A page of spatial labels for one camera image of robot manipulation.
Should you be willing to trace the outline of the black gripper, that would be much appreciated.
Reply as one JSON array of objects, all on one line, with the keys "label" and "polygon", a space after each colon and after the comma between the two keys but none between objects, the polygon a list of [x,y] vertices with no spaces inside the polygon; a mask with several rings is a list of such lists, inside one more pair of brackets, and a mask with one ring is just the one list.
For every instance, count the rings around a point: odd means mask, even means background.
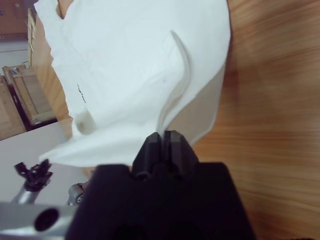
[{"label": "black gripper", "polygon": [[24,188],[29,192],[39,192],[49,184],[52,176],[52,164],[48,159],[42,161],[39,165],[32,167],[26,174]]}]

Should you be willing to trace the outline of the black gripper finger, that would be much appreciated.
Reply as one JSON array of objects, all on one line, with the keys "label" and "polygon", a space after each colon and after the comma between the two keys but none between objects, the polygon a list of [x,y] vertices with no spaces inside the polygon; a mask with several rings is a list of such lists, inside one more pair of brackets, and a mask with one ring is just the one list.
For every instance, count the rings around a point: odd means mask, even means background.
[{"label": "black gripper finger", "polygon": [[164,133],[164,162],[172,175],[186,176],[193,172],[199,160],[185,137],[172,130]]},{"label": "black gripper finger", "polygon": [[132,175],[134,177],[149,177],[152,175],[154,166],[161,158],[161,137],[157,132],[149,135],[132,164]]}]

